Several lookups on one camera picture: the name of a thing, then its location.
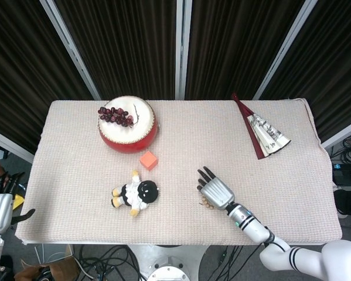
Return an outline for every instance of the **orange cube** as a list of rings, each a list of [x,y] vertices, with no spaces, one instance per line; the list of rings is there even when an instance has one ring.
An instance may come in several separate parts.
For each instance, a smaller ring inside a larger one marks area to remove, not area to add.
[[[147,151],[140,157],[140,163],[150,171],[157,165],[158,159],[150,151]]]

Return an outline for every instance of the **curtain fold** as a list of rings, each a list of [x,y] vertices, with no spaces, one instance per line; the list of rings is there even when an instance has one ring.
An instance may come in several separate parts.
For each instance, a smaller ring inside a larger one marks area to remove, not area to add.
[[[351,124],[351,1],[320,0],[260,99],[306,98],[321,141]]]
[[[175,0],[56,4],[103,99],[174,99]]]
[[[0,133],[35,153],[54,100],[91,100],[39,1],[0,1]]]
[[[193,0],[186,99],[252,99],[303,2]]]

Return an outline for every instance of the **table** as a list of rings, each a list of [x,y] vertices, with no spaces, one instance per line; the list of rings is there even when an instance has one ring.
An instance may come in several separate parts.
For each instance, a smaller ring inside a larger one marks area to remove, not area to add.
[[[342,236],[332,191],[332,168],[306,100],[243,101],[292,142],[258,160],[233,101],[148,101],[161,124],[145,152],[118,153],[100,138],[97,110],[105,101],[55,101],[35,154],[16,236],[24,243],[249,245],[226,213],[200,205],[197,169],[209,167],[236,201],[289,244],[324,243]],[[137,218],[111,206],[111,190],[132,169],[153,180],[159,198]]]

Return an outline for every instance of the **stuffed toy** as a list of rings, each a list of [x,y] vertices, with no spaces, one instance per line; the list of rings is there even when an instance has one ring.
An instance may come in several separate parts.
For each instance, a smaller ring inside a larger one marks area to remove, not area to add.
[[[158,196],[158,187],[151,180],[140,181],[138,171],[132,172],[132,182],[114,189],[111,204],[114,208],[120,205],[131,206],[130,214],[136,217],[139,212],[146,209]]]

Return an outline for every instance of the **gray floor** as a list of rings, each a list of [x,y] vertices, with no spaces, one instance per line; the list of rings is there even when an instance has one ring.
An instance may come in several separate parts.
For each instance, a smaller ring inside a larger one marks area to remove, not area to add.
[[[28,181],[29,172],[31,165],[26,161],[16,157],[13,154],[10,154],[7,159],[1,160],[1,165],[5,170],[10,172],[10,174],[17,172],[26,172],[25,177],[23,178],[23,182],[26,183]],[[341,225],[351,226],[351,216],[347,217],[344,220],[340,220]],[[343,239],[351,241],[351,228],[342,227],[343,231]],[[18,272],[22,269],[21,260],[25,261],[27,264],[35,265],[38,263],[37,256],[35,254],[34,245],[23,245],[20,240],[15,237],[15,228],[9,229],[4,235],[3,239],[5,240],[5,247],[3,254],[10,255],[14,260],[14,271]],[[98,257],[102,255],[106,249],[110,246],[101,245],[95,247],[95,256]],[[78,252],[80,246],[76,245],[75,249]],[[237,260],[237,263],[233,266],[231,272],[234,273],[241,266],[241,264],[245,261],[246,257],[253,251],[254,246],[245,246],[240,257]],[[313,249],[319,251],[321,246],[306,246],[304,248]],[[207,280],[211,274],[211,272],[216,268],[219,257],[221,253],[225,249],[225,246],[211,246],[206,251],[203,260],[200,265],[200,281]],[[239,273],[238,278],[236,280],[291,280],[291,281],[301,281],[301,280],[317,280],[315,278],[302,275],[298,272],[288,271],[288,272],[270,272],[267,270],[258,258],[258,253],[256,252],[249,262],[246,264],[244,269]],[[126,271],[129,271],[129,268],[125,268],[122,271],[122,274],[126,274]],[[211,280],[215,280],[219,271],[216,272],[214,277]],[[133,280],[134,275],[130,275],[128,273],[126,280]]]

